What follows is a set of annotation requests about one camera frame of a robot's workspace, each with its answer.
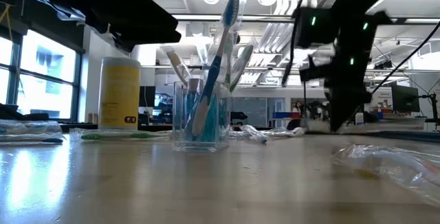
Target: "ceiling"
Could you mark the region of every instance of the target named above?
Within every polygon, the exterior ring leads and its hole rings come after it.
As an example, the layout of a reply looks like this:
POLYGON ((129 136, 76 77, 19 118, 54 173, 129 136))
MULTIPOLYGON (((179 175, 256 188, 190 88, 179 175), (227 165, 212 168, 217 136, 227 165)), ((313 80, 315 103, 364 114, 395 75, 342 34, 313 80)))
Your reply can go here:
MULTIPOLYGON (((216 4, 209 4, 205 0, 154 0, 157 4, 162 6, 171 14, 221 14, 227 0, 218 0, 216 4)), ((244 7, 244 15, 290 15, 296 6, 297 0, 247 0, 244 7)), ((307 5, 322 5, 329 6, 334 0, 305 0, 307 5)), ((388 15, 395 18, 432 18, 440 17, 440 2, 438 0, 381 0, 378 2, 370 12, 377 12, 379 10, 387 11, 388 15)), ((203 23, 206 32, 204 36, 212 36, 216 31, 217 22, 209 21, 182 21, 179 23, 177 30, 187 37, 192 37, 191 34, 192 23, 203 23)), ((425 37, 433 29, 433 25, 383 25, 377 29, 375 46, 371 51, 371 58, 373 59, 370 68, 373 68, 374 63, 380 62, 385 58, 389 58, 396 65, 400 63, 416 46, 418 46, 425 37)), ((293 25, 290 24, 273 24, 273 23, 242 23, 239 28, 239 35, 241 42, 239 46, 244 46, 251 41, 252 38, 257 42, 256 52, 267 52, 276 55, 267 55, 272 59, 272 63, 283 67, 283 62, 288 55, 289 34, 292 32, 293 25)), ((433 37, 433 41, 440 39, 440 32, 437 32, 433 37)), ((194 38, 183 38, 179 44, 171 45, 174 47, 177 54, 186 60, 188 64, 197 64, 198 50, 193 42, 194 38)), ((325 60, 328 55, 331 55, 331 46, 320 47, 315 56, 317 60, 325 60)), ((297 53, 294 62, 295 67, 299 67, 302 61, 307 57, 307 54, 297 53)), ((168 64, 166 54, 157 51, 157 60, 161 65, 168 64)), ((255 76, 254 73, 246 73, 249 76, 255 76)), ((256 77, 258 82, 262 81, 261 77, 256 77)))

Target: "table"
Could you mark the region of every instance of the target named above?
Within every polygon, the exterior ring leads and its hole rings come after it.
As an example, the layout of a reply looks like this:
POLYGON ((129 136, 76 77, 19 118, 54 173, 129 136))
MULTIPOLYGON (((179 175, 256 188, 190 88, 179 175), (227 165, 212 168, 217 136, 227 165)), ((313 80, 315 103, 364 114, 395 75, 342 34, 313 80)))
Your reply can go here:
POLYGON ((384 179, 333 165, 350 142, 429 150, 391 139, 306 135, 220 153, 169 142, 0 147, 0 223, 438 223, 439 209, 384 179))

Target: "window frame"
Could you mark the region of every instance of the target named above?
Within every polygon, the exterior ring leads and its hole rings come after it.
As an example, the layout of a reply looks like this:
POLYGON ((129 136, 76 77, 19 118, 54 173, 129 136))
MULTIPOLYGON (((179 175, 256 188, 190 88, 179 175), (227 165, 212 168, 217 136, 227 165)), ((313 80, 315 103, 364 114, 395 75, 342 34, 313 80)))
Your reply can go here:
MULTIPOLYGON (((50 37, 40 33, 39 31, 32 30, 42 36, 51 39, 50 37)), ((0 26, 0 37, 8 39, 10 41, 9 30, 6 27, 0 26)), ((75 66, 74 66, 74 80, 73 82, 69 82, 66 80, 62 80, 60 78, 56 78, 53 76, 48 76, 45 74, 36 73, 30 70, 21 69, 21 52, 23 50, 23 36, 12 31, 12 54, 11 54, 11 63, 10 65, 4 65, 0 63, 0 69, 6 69, 9 73, 9 83, 8 83, 8 93, 6 97, 6 104, 17 104, 18 95, 19 95, 19 84, 20 84, 20 75, 33 76, 35 78, 41 80, 48 80, 51 82, 70 85, 72 86, 72 99, 71 99, 71 107, 70 107, 70 118, 49 118, 49 120, 54 120, 58 122, 77 122, 78 121, 78 105, 79 105, 79 93, 80 93, 80 75, 81 75, 81 62, 83 60, 83 52, 79 52, 77 49, 66 46, 64 43, 60 43, 55 41, 69 49, 72 49, 76 53, 75 57, 75 66)))

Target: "person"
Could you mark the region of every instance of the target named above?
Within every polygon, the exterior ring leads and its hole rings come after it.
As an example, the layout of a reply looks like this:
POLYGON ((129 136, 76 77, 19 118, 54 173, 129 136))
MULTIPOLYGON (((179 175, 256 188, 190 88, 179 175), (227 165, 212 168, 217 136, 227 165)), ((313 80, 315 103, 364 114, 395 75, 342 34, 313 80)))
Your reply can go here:
POLYGON ((299 113, 301 113, 302 109, 303 109, 303 105, 301 104, 301 101, 297 101, 295 103, 295 107, 291 110, 291 112, 299 112, 299 113))

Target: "computer monitor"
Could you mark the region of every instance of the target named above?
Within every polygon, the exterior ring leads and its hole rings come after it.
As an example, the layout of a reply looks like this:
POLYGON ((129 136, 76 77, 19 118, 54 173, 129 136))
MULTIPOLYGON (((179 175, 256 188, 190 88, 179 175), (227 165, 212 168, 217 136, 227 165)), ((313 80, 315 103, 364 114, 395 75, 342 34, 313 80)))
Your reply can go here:
POLYGON ((414 87, 394 85, 391 87, 393 95, 393 110, 401 112, 420 112, 419 90, 414 87))
POLYGON ((156 87, 140 87, 139 107, 154 107, 156 87))

